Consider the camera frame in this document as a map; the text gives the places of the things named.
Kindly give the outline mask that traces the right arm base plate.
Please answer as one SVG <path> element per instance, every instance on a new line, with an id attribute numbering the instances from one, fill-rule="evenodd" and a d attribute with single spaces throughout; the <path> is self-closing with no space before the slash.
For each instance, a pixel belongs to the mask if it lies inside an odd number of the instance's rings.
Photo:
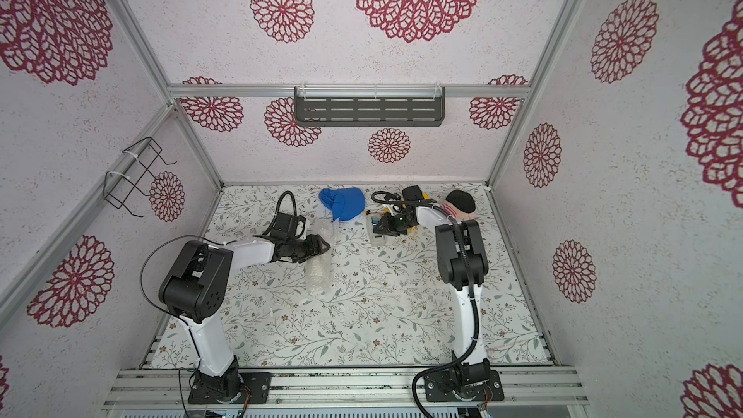
<path id="1" fill-rule="evenodd" d="M 502 402 L 505 399 L 500 376 L 495 370 L 453 369 L 430 373 L 424 377 L 426 400 L 431 403 Z"/>

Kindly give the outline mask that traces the grey tape dispenser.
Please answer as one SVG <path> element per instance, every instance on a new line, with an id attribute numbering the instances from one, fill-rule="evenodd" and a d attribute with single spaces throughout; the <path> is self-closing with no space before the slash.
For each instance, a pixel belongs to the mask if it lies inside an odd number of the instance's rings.
<path id="1" fill-rule="evenodd" d="M 377 232 L 381 214 L 367 210 L 365 212 L 366 228 L 369 242 L 373 246 L 380 247 L 385 244 L 386 237 Z"/>

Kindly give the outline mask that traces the clear bubble wrap sheet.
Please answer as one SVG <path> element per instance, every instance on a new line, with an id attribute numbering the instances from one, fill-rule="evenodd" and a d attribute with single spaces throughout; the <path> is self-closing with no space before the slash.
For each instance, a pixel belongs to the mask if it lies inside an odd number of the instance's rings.
<path id="1" fill-rule="evenodd" d="M 311 296 L 325 295 L 330 291 L 332 282 L 332 249 L 336 243 L 336 224 L 331 217 L 320 218 L 312 223 L 310 234 L 319 234 L 330 245 L 331 249 L 324 255 L 312 257 L 305 263 L 305 283 Z"/>

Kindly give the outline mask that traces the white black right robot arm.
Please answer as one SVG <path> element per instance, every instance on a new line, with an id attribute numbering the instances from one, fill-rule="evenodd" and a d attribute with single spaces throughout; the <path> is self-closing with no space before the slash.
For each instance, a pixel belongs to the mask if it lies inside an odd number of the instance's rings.
<path id="1" fill-rule="evenodd" d="M 460 385 L 487 380 L 490 362 L 481 340 L 480 302 L 489 261 L 475 220 L 474 198 L 454 189 L 445 199 L 436 201 L 428 199 L 420 187 L 409 186 L 399 194 L 374 192 L 371 200 L 387 207 L 373 226 L 373 234 L 398 237 L 421 226 L 431 230 L 435 238 L 439 278 L 452 290 L 457 333 L 452 348 L 454 358 L 430 372 L 445 371 Z"/>

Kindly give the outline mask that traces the grey metal wall shelf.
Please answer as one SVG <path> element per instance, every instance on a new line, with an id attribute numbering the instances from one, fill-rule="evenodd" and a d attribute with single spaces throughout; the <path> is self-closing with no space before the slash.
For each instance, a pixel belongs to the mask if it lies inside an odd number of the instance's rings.
<path id="1" fill-rule="evenodd" d="M 445 118 L 445 89 L 422 94 L 294 89 L 294 116 L 303 128 L 435 128 Z"/>

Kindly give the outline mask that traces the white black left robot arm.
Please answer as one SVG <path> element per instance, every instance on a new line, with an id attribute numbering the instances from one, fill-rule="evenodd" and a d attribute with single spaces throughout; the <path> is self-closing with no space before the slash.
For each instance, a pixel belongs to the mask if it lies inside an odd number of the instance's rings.
<path id="1" fill-rule="evenodd" d="M 232 274 L 268 263 L 305 263 L 330 251 L 324 237 L 297 232 L 296 226 L 304 223 L 304 217 L 280 218 L 267 232 L 226 244 L 195 235 L 183 237 L 185 244 L 158 298 L 189 333 L 200 375 L 220 379 L 236 361 L 220 318 Z"/>

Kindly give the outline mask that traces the aluminium front rail frame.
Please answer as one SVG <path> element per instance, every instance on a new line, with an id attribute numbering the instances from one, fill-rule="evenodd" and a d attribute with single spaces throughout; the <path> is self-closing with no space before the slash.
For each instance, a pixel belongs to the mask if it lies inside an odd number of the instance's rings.
<path id="1" fill-rule="evenodd" d="M 575 368 L 493 367 L 491 379 L 454 389 L 444 377 L 415 381 L 415 367 L 243 369 L 241 394 L 216 400 L 176 370 L 123 370 L 104 399 L 105 410 L 260 408 L 392 408 L 412 406 L 586 406 Z"/>

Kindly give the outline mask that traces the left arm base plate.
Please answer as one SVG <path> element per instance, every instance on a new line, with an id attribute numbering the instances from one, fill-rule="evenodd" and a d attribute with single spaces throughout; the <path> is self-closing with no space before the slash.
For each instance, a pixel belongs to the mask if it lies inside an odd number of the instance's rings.
<path id="1" fill-rule="evenodd" d="M 273 379 L 272 373 L 238 373 L 209 377 L 198 372 L 187 404 L 265 404 Z"/>

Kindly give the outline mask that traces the blue cloth hat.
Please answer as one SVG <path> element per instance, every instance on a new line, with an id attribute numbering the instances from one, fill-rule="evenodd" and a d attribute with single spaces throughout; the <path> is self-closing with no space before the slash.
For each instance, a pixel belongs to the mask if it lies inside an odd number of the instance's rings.
<path id="1" fill-rule="evenodd" d="M 365 195 L 358 188 L 323 189 L 319 200 L 338 222 L 351 221 L 366 210 Z"/>

